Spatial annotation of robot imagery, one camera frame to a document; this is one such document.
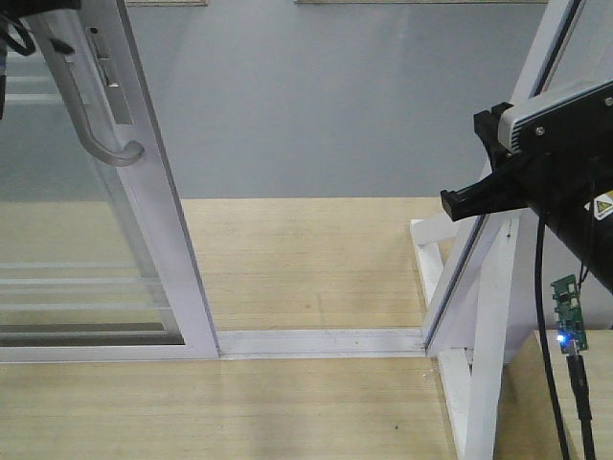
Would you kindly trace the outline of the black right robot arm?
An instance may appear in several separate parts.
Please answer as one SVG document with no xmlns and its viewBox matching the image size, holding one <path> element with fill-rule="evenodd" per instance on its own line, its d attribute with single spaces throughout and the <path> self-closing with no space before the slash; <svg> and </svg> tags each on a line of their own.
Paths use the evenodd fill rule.
<svg viewBox="0 0 613 460">
<path fill-rule="evenodd" d="M 597 219 L 593 200 L 612 189 L 612 110 L 604 103 L 575 103 L 529 123 L 513 154 L 497 139 L 509 103 L 477 113 L 474 130 L 492 172 L 459 191 L 443 191 L 454 221 L 532 209 L 605 287 L 612 287 L 612 218 Z"/>
</svg>

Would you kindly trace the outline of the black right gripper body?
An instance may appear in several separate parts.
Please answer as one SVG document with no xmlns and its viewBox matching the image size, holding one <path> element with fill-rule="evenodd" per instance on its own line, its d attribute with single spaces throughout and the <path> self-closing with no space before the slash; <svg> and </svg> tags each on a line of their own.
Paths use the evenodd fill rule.
<svg viewBox="0 0 613 460">
<path fill-rule="evenodd" d="M 474 130 L 492 173 L 458 191 L 441 192 L 451 220 L 526 207 L 540 213 L 612 190 L 612 130 L 564 147 L 533 146 L 515 154 L 497 140 L 500 117 L 510 107 L 500 103 L 474 115 Z"/>
</svg>

